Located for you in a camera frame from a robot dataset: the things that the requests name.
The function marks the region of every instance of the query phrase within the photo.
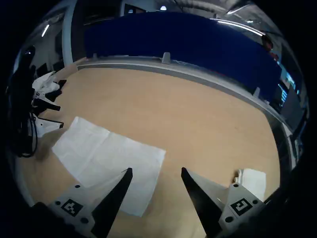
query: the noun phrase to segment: ceiling light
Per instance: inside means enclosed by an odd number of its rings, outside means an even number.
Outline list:
[[[228,21],[228,20],[224,20],[224,19],[215,19],[215,18],[210,18],[210,20],[215,20],[215,21],[225,21],[225,22],[229,22],[229,23],[237,24],[237,25],[240,25],[240,26],[246,27],[246,28],[248,28],[248,29],[251,29],[251,30],[253,30],[253,31],[256,31],[256,32],[258,32],[258,33],[260,33],[260,34],[262,34],[262,35],[265,35],[265,33],[264,33],[264,32],[261,32],[261,31],[259,31],[259,30],[255,29],[255,28],[253,28],[253,27],[251,27],[251,26],[241,24],[241,23],[239,23],[239,22],[235,22],[235,21]]]
[[[231,23],[231,22],[226,22],[226,21],[218,21],[218,22],[222,23],[222,24],[232,25],[232,26],[235,26],[235,27],[240,27],[240,28],[242,28],[244,30],[251,31],[251,32],[253,32],[253,33],[255,33],[255,34],[259,35],[259,36],[263,36],[264,35],[263,33],[260,33],[259,31],[252,30],[252,29],[250,29],[248,27],[245,27],[245,26],[242,26],[242,25],[238,25],[236,23]]]
[[[48,29],[49,26],[50,26],[50,25],[47,25],[47,26],[45,27],[45,29],[44,29],[44,31],[43,31],[43,33],[42,33],[42,37],[45,35],[45,32],[47,31],[47,29]]]

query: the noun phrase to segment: white wall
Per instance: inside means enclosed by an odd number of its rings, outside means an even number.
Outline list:
[[[30,42],[35,46],[35,55],[31,65],[39,68],[44,63],[47,64],[48,70],[53,70],[53,64],[59,61],[59,55],[55,52],[55,36],[62,29],[63,22],[56,23],[48,27],[45,35],[38,35]]]
[[[71,48],[71,26],[74,9],[77,0],[63,0],[55,5],[46,15],[49,15],[59,9],[66,8],[63,20],[63,33],[62,33],[62,47],[63,47],[63,60],[65,66],[73,63],[72,48]]]

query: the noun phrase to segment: blue fabric panel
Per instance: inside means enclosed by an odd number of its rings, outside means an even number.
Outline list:
[[[85,31],[87,57],[130,55],[180,60],[224,74],[270,101],[281,68],[262,46],[227,25],[192,14],[150,12],[104,21]]]

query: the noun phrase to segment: white towel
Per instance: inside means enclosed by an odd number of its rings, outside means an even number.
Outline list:
[[[263,202],[266,189],[266,174],[254,169],[239,169],[238,174],[239,176],[235,178],[235,182],[244,186]]]
[[[34,88],[37,92],[45,94],[58,90],[59,84],[53,82],[55,79],[55,75],[53,75],[53,73],[55,73],[55,71],[49,72],[34,80],[32,88]]]
[[[131,167],[133,179],[120,207],[142,216],[149,204],[165,150],[142,144],[76,117],[52,148],[67,170],[85,187]]]

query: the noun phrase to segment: wooden tabletop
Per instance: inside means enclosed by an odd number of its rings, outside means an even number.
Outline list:
[[[109,237],[204,237],[181,179],[186,167],[229,186],[235,170],[266,173],[267,198],[279,186],[279,159],[265,115],[224,92],[185,79],[129,70],[82,69],[67,78],[60,111],[43,118],[64,128],[39,140],[33,158],[19,159],[34,201],[52,202],[76,181],[51,147],[75,118],[166,150],[157,186],[143,215],[119,212]]]

